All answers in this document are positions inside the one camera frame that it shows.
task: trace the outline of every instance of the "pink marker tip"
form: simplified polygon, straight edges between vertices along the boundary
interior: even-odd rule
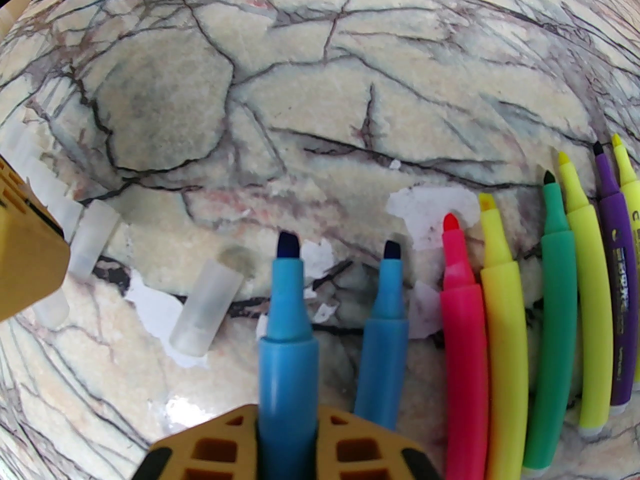
[[[453,213],[447,213],[446,215],[444,215],[443,228],[444,231],[453,231],[455,229],[460,229],[460,223]]]

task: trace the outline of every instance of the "translucent marker cap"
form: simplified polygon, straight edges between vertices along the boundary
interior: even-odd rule
[[[48,204],[48,212],[55,219],[58,226],[62,228],[64,240],[67,243],[71,242],[71,237],[74,235],[83,208],[84,206],[78,201],[74,201],[64,195],[54,194],[51,197],[51,202]]]
[[[239,272],[206,261],[171,332],[173,348],[189,356],[204,356],[242,281]]]
[[[56,175],[51,172],[47,165],[31,157],[26,160],[23,178],[29,181],[29,185],[33,193],[43,205],[47,205],[46,196],[50,187],[50,183],[58,181]]]
[[[97,199],[91,202],[71,242],[69,273],[80,281],[89,279],[119,217],[108,204]]]
[[[25,125],[20,119],[12,117],[6,123],[4,131],[4,140],[0,143],[0,154],[7,160],[14,155],[14,150],[20,141],[20,137],[25,133]]]
[[[36,302],[32,308],[39,324],[49,329],[55,329],[69,316],[69,303],[62,288]]]
[[[13,153],[7,158],[11,167],[23,180],[26,178],[28,165],[32,158],[38,160],[42,155],[42,149],[34,144],[30,138],[23,135],[13,149]]]

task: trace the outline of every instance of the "blue marker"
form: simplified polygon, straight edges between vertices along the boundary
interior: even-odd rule
[[[409,343],[401,257],[400,244],[387,240],[377,297],[364,327],[354,410],[357,416],[389,430],[396,429]]]
[[[258,439],[261,480],[315,478],[318,341],[304,298],[300,242],[282,231],[273,261],[266,336],[260,339]]]

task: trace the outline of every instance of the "yellow highlighter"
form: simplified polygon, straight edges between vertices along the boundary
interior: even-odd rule
[[[607,260],[594,206],[580,185],[576,167],[558,154],[566,217],[575,238],[582,316],[582,407],[579,432],[598,435],[609,418],[613,378],[613,314]]]
[[[620,172],[620,190],[626,199],[626,209],[631,219],[631,231],[633,231],[633,246],[635,247],[635,261],[640,266],[640,180],[636,176],[627,148],[622,144],[620,136],[616,133],[611,139],[613,142],[613,154],[617,169]],[[638,283],[640,283],[640,269],[638,269]],[[640,349],[638,360],[635,362],[635,375],[633,377],[633,390],[640,391]]]
[[[491,406],[486,480],[519,480],[527,432],[527,323],[518,262],[509,249],[494,197],[480,194]]]

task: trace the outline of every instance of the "black marker tip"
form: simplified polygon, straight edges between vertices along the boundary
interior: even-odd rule
[[[555,183],[556,177],[551,171],[544,171],[544,184],[549,185],[550,183]]]
[[[385,260],[399,260],[402,258],[402,249],[398,242],[393,240],[387,240],[384,244],[384,259]]]
[[[294,233],[281,231],[278,237],[278,258],[300,258],[300,240]]]
[[[600,142],[597,140],[593,144],[593,152],[595,156],[602,155],[604,153],[604,150],[602,149],[602,144],[600,144]]]

